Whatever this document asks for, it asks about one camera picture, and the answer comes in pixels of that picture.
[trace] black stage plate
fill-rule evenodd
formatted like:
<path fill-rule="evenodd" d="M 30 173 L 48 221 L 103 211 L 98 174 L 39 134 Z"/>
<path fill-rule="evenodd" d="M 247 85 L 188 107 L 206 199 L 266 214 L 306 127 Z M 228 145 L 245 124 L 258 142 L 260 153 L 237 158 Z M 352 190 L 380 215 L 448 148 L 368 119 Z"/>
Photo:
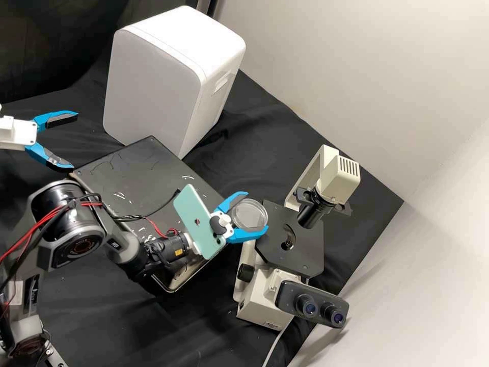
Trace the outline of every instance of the black stage plate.
<path fill-rule="evenodd" d="M 102 195 L 102 200 L 113 215 L 146 216 L 163 233 L 169 228 L 184 230 L 173 207 L 173 199 L 187 184 L 194 186 L 210 212 L 223 201 L 221 195 L 154 137 L 139 140 L 90 162 L 76 169 L 70 177 L 90 192 Z M 144 219 L 124 222 L 123 225 L 141 242 L 159 237 Z M 157 281 L 165 290 L 173 292 L 205 263 L 200 258 L 178 272 L 178 277 L 168 272 L 158 272 Z"/>

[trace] clear petri dish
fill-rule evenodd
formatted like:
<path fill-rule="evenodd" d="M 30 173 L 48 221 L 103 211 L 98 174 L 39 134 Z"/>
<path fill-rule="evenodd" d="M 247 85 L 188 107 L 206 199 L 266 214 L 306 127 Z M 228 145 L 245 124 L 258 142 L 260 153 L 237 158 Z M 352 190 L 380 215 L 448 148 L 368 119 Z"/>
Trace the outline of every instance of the clear petri dish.
<path fill-rule="evenodd" d="M 261 231 L 267 224 L 268 213 L 265 207 L 253 199 L 243 199 L 231 208 L 233 223 L 246 232 Z"/>

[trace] white appliance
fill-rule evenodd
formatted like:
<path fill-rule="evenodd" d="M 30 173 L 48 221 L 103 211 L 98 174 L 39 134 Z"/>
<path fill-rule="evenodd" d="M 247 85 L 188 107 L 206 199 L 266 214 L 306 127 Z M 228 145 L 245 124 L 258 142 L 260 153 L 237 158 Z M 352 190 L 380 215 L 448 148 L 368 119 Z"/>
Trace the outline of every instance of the white appliance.
<path fill-rule="evenodd" d="M 118 30 L 105 130 L 126 145 L 153 135 L 184 157 L 217 122 L 245 48 L 239 35 L 188 6 Z"/>

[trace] black cloth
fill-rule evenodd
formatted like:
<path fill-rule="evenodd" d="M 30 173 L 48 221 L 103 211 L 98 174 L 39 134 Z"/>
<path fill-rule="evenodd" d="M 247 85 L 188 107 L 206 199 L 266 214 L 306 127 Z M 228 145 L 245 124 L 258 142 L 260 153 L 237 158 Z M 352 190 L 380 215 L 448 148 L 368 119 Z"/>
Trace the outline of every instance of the black cloth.
<path fill-rule="evenodd" d="M 107 63 L 72 87 L 4 105 L 30 119 L 73 110 L 79 120 L 39 140 L 75 166 L 121 145 L 102 127 Z M 224 197 L 247 190 L 282 203 L 321 144 L 329 144 L 288 107 L 240 72 L 217 125 L 184 161 Z M 396 213 L 402 200 L 365 170 L 350 199 L 351 218 L 325 221 L 325 271 L 311 284 L 337 293 Z M 0 236 L 5 238 L 34 190 L 63 176 L 24 152 L 0 151 Z M 232 300 L 240 245 L 227 246 L 174 294 L 154 298 L 103 251 L 47 275 L 40 315 L 53 343 L 77 366 L 261 366 L 277 333 L 236 318 Z M 294 320 L 270 365 L 286 366 L 312 328 Z"/>

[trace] white backdrop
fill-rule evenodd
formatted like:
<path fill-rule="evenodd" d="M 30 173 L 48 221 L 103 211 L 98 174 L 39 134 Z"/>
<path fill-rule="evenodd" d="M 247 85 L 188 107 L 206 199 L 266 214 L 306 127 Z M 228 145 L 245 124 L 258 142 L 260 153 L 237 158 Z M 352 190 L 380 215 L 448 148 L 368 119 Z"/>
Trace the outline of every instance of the white backdrop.
<path fill-rule="evenodd" d="M 489 116 L 487 0 L 220 0 L 242 70 L 402 198 Z"/>
<path fill-rule="evenodd" d="M 221 0 L 242 69 L 406 203 L 296 366 L 489 361 L 488 1 Z"/>

